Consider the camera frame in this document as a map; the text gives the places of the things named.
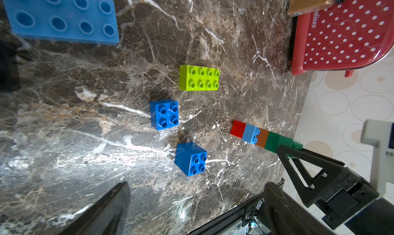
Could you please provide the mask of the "light blue 2x4 lego brick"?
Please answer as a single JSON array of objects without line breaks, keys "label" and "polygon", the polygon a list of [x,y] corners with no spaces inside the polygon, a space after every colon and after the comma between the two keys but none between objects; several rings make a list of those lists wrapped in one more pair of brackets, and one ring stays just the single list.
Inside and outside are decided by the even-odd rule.
[{"label": "light blue 2x4 lego brick", "polygon": [[2,0],[14,34],[30,39],[116,45],[113,0]]},{"label": "light blue 2x4 lego brick", "polygon": [[260,134],[260,132],[260,128],[246,124],[242,140],[254,145],[258,142],[257,136]]}]

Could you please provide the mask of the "orange 2x2 lego brick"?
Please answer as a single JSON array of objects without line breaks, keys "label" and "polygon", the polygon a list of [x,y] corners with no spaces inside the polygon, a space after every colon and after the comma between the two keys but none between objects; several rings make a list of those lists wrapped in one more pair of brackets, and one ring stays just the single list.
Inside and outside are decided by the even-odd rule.
[{"label": "orange 2x2 lego brick", "polygon": [[261,148],[265,148],[268,136],[269,136],[269,131],[268,130],[259,128],[259,133],[257,135],[256,145],[261,147]]}]

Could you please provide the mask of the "red 2x2 lego brick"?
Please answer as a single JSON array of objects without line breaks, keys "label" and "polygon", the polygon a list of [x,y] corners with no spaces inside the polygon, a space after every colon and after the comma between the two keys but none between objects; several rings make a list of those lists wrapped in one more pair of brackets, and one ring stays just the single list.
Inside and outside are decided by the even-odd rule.
[{"label": "red 2x2 lego brick", "polygon": [[238,138],[243,138],[245,128],[246,128],[246,123],[240,122],[238,120],[234,120],[230,134]]}]

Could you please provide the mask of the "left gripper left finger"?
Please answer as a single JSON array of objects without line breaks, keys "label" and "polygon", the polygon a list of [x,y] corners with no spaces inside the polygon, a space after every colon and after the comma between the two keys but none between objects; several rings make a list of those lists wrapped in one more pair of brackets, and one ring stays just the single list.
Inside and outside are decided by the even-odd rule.
[{"label": "left gripper left finger", "polygon": [[130,197],[127,182],[116,184],[60,234],[121,235],[128,215]]}]

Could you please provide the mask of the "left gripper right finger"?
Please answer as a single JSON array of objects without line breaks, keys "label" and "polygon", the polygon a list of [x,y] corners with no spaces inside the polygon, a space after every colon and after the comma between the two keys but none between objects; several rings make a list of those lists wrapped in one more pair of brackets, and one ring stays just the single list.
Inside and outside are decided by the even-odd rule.
[{"label": "left gripper right finger", "polygon": [[275,183],[265,185],[264,201],[265,214],[273,235],[333,234]]}]

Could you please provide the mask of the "green 2x2 lego brick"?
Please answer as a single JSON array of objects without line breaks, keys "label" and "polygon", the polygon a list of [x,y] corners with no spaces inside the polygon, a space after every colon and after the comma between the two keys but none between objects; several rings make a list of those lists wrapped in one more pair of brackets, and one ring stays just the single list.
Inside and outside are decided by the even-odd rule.
[{"label": "green 2x2 lego brick", "polygon": [[269,132],[264,148],[272,153],[276,153],[281,137],[277,133]]}]

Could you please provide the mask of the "lime green 2x4 lego brick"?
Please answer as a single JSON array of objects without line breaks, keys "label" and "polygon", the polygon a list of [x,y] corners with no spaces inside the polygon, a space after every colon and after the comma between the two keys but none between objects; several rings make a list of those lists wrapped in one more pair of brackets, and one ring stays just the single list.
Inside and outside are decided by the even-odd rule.
[{"label": "lime green 2x4 lego brick", "polygon": [[180,65],[179,89],[184,91],[218,90],[220,70],[192,65]]}]

